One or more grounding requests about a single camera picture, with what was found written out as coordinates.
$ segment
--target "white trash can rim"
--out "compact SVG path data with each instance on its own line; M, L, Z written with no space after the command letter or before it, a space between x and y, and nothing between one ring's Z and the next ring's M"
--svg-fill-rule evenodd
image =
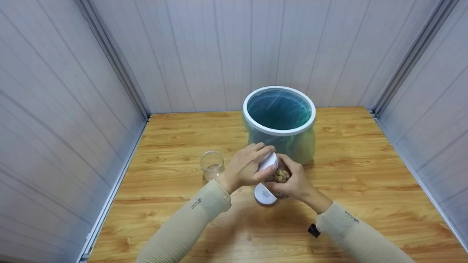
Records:
M250 99L256 94L260 94L260 93L263 93L263 92L266 92L266 91L271 91L271 90L287 91L287 92L296 94L297 96L304 99L309 104L309 107L310 107L310 118L309 118L309 120L307 120L307 122L304 123L303 125L301 125L301 126L299 126L297 128L294 128L294 129L290 129L290 130L276 130L276 129L268 128L266 126L261 125L257 121L255 121L252 118L252 116L250 116L249 112L247 111L247 105L248 105ZM288 88L288 87L284 87L284 86L267 86L267 87L259 88L259 89L256 89L256 90L252 91L245 98L244 104L242 106L242 114L244 115L244 118L246 119L248 124L250 124L251 126L254 126L256 129L258 129L261 132L264 132L264 133L270 134L270 135L276 135L276 136L291 136L291 135L299 134L299 133L307 130L310 126L312 126L312 124L314 123L314 120L315 120L315 105L307 95L305 95L304 93L302 93L302 92L300 92L300 91L298 91L298 90L296 90L294 88Z

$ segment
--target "trash can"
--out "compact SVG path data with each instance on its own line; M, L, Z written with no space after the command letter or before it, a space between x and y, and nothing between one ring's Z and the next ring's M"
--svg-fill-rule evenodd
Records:
M242 107L248 143L263 142L277 153L307 164L315 153L315 105L304 93L283 86L251 92Z

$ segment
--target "wood grain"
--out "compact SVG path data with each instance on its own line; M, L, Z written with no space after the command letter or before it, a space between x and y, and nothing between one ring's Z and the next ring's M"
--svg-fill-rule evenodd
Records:
M317 188L375 227L416 262L466 262L468 256L367 111L317 110ZM92 263L133 262L150 236L203 187L201 153L225 162L243 148L240 112L152 115L91 254ZM291 199L259 206L252 187L205 229L183 262L350 262L329 237L307 233L314 212Z

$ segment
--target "hand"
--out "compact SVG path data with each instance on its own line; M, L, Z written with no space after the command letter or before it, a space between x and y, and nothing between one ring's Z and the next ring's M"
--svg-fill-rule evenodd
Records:
M305 176L301 164L293 161L285 154L276 154L291 171L291 177L285 183L268 182L266 187L273 192L282 192L290 197L306 203L318 214L324 213L333 201L313 187Z
M257 171L258 163L265 156L275 151L273 146L265 146L263 142L251 144L236 152L231 162L215 180L229 193L244 185L254 185L263 182L275 171L273 165Z

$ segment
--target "beige arm sleeve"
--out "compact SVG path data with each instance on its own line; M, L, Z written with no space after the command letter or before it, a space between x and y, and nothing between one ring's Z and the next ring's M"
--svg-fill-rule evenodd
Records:
M317 229L359 263L414 263L399 247L336 202L317 216Z
M136 263L177 263L197 242L205 227L231 207L230 195L211 180L150 238Z

